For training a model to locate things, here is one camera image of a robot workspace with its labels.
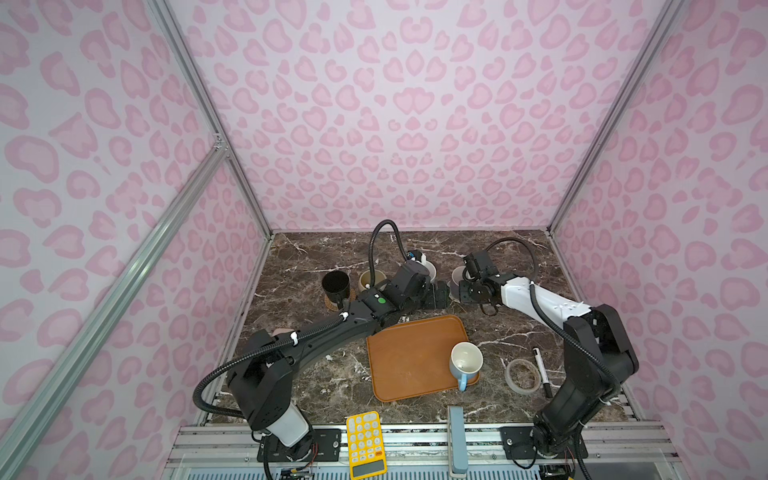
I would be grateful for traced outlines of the cream yellow mug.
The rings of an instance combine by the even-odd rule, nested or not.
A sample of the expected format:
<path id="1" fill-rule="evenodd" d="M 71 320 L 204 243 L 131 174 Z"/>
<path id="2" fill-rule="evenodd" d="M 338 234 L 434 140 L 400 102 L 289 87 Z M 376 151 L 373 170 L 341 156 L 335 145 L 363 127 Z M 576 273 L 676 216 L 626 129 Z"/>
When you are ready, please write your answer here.
<path id="1" fill-rule="evenodd" d="M 386 274 L 378 269 L 374 270 L 373 278 L 372 278 L 371 272 L 369 270 L 366 270 L 359 275 L 358 290 L 364 291 L 366 289 L 369 289 L 371 286 L 375 286 L 383 282 L 386 279 L 387 279 Z"/>

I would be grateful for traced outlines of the woven rattan coaster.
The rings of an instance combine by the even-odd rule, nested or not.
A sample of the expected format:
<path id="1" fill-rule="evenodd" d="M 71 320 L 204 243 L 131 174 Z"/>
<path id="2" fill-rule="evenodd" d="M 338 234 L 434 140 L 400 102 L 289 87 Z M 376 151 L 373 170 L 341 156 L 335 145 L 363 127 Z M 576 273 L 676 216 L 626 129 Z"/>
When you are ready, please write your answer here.
<path id="1" fill-rule="evenodd" d="M 351 291 L 349 301 L 354 301 L 357 294 L 354 290 Z M 336 303 L 332 302 L 327 296 L 324 297 L 325 306 L 332 312 L 338 312 L 339 307 Z"/>

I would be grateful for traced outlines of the white mug blue handle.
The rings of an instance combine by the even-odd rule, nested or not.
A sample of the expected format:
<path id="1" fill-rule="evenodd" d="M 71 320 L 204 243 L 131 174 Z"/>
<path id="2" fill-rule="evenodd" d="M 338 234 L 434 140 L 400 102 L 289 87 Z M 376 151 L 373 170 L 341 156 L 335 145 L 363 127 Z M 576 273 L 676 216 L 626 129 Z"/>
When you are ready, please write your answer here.
<path id="1" fill-rule="evenodd" d="M 470 342 L 457 343 L 451 350 L 449 370 L 457 381 L 458 390 L 466 388 L 477 380 L 484 357 L 478 346 Z"/>

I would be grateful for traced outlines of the black mug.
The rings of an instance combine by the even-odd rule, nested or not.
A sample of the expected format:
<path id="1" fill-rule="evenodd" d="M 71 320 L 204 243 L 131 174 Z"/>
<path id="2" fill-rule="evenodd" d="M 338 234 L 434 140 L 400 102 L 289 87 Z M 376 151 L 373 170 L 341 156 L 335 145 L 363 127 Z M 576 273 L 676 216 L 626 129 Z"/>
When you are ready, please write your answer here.
<path id="1" fill-rule="evenodd" d="M 351 293 L 348 274 L 341 270 L 330 271 L 322 278 L 321 286 L 325 296 L 343 309 Z"/>

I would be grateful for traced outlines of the white mug purple handle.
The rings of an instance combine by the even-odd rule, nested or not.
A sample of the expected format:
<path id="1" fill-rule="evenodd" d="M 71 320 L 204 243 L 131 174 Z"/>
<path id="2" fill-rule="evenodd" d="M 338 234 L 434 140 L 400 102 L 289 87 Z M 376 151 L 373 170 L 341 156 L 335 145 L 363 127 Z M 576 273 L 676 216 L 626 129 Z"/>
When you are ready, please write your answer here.
<path id="1" fill-rule="evenodd" d="M 455 287 L 459 286 L 460 282 L 464 279 L 464 277 L 463 277 L 464 270 L 465 270 L 464 266 L 459 266 L 459 267 L 456 267 L 452 271 L 452 273 L 451 273 L 451 285 L 452 286 L 455 286 Z"/>

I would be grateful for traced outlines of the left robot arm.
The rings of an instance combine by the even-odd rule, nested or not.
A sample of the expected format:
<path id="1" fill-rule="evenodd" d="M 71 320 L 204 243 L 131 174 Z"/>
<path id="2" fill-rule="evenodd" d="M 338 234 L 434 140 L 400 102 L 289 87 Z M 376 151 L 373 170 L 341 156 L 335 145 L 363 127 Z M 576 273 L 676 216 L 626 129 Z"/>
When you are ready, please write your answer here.
<path id="1" fill-rule="evenodd" d="M 445 308 L 449 292 L 446 282 L 433 282 L 424 265 L 409 260 L 393 279 L 362 291 L 334 315 L 291 333 L 256 335 L 249 348 L 261 354 L 227 373 L 227 386 L 240 413 L 252 431 L 267 432 L 288 448 L 306 446 L 312 427 L 292 401 L 294 377 L 325 355 L 375 335 L 405 315 Z"/>

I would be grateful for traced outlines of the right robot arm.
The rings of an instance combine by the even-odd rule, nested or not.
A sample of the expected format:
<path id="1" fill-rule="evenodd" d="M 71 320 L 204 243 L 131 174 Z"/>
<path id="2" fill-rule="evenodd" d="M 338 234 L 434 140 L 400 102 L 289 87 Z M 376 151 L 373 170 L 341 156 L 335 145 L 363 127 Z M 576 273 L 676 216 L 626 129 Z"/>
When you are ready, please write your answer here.
<path id="1" fill-rule="evenodd" d="M 557 456 L 577 440 L 584 426 L 618 395 L 639 370 L 639 361 L 613 307 L 571 301 L 514 273 L 503 274 L 486 250 L 464 257 L 459 283 L 463 303 L 501 306 L 524 313 L 563 340 L 565 380 L 535 416 L 531 447 Z"/>

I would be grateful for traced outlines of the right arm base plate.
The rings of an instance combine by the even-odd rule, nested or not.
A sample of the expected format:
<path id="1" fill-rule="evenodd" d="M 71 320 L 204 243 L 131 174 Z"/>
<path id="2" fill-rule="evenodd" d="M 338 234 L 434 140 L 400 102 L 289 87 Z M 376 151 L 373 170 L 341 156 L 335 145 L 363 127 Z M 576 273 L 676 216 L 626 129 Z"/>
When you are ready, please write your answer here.
<path id="1" fill-rule="evenodd" d="M 582 438 L 552 436 L 537 426 L 504 426 L 499 429 L 501 444 L 508 460 L 562 459 L 566 456 L 583 459 L 589 457 Z"/>

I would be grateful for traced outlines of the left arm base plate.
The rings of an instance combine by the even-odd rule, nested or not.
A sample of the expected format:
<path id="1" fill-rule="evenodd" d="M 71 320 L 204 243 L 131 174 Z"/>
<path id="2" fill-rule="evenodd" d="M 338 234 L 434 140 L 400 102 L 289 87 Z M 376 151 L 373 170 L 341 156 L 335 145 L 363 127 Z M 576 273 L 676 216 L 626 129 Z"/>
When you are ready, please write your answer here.
<path id="1" fill-rule="evenodd" d="M 293 446 L 285 446 L 276 436 L 265 437 L 259 447 L 257 460 L 273 463 L 336 462 L 340 456 L 341 430 L 338 428 L 311 429 Z"/>

